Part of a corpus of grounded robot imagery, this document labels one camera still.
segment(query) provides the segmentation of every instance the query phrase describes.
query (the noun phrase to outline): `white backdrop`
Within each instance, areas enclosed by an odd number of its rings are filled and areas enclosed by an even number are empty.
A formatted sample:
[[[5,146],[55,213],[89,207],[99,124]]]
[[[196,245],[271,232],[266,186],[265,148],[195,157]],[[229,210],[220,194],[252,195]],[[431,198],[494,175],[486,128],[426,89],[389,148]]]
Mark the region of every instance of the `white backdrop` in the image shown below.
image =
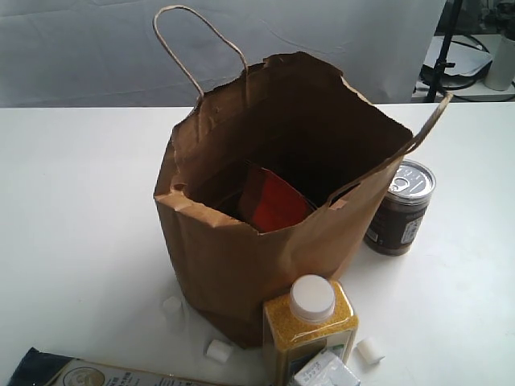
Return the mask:
[[[193,105],[196,90],[151,19],[181,3],[250,63],[307,51],[374,103],[407,102],[445,0],[1,0],[0,107]],[[169,44],[205,89],[237,76],[237,56],[193,15],[166,13]]]

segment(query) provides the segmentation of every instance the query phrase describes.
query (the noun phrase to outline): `small carton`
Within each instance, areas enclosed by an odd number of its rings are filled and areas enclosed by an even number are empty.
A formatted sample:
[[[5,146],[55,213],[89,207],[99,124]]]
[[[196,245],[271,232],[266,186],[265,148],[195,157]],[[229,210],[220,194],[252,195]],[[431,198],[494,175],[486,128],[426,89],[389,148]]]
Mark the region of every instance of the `small carton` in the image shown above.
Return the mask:
[[[324,349],[295,374],[294,386],[359,386],[360,380],[333,352]]]

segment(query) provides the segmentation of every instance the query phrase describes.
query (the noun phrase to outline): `metal can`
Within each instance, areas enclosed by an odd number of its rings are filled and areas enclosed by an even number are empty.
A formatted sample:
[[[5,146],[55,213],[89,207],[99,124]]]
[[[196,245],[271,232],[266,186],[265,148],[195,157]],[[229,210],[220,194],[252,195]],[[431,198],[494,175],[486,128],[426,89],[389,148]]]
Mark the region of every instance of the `metal can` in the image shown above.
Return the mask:
[[[365,243],[385,255],[398,256],[408,252],[426,213],[435,182],[435,176],[424,165],[404,160],[369,225]]]

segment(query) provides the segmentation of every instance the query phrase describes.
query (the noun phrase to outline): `yellow granules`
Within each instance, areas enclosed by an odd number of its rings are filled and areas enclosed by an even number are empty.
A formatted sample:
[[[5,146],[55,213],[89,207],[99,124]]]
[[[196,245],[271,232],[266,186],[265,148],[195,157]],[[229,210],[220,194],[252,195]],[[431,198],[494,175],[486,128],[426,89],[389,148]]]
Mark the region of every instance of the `yellow granules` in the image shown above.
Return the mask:
[[[297,319],[290,311],[290,295],[282,295],[265,303],[266,317],[274,336],[277,349],[284,351],[301,343],[322,338],[341,331],[356,329],[357,316],[354,314],[340,283],[330,281],[335,291],[334,314],[324,323],[313,325]]]
[[[304,322],[290,310],[290,295],[264,304],[263,355],[274,386],[290,378],[319,351],[328,348],[344,361],[356,334],[358,318],[338,281],[329,281],[335,294],[334,312],[319,324]]]

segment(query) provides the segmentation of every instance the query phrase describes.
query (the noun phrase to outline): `white table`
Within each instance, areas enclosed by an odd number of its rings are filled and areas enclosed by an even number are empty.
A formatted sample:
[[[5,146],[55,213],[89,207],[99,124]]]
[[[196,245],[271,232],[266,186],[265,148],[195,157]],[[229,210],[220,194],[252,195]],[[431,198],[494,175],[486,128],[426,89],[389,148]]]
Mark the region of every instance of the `white table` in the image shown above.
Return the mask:
[[[433,105],[383,105],[417,129]],[[172,126],[189,109],[0,110],[0,384],[31,346],[181,376],[262,386],[259,350],[205,359],[223,338],[179,294],[152,199]],[[343,277],[386,358],[363,385],[513,384],[515,104],[449,106],[413,158],[437,187],[410,253],[363,246]]]
[[[497,52],[497,48],[499,48],[499,44],[501,43],[500,35],[474,35],[482,44],[486,46],[486,48],[490,51],[492,56],[495,57]],[[472,40],[462,36],[457,35],[453,39],[455,42],[462,42],[466,44],[475,45],[476,43]],[[424,98],[427,95],[427,91],[429,90],[429,86],[426,86],[424,83],[417,81],[415,85],[416,91],[411,96],[412,103],[422,103],[424,102]],[[515,96],[515,87],[511,84],[505,91],[496,91],[488,88],[484,85],[484,80],[478,80],[471,87],[464,88],[463,90],[456,90],[453,93],[457,96],[466,97],[468,99],[472,99],[474,101],[479,102],[493,102],[499,101],[502,99],[506,99],[512,96]],[[442,95],[437,93],[435,98],[436,101],[442,100]],[[462,100],[455,98],[454,102],[461,102]]]

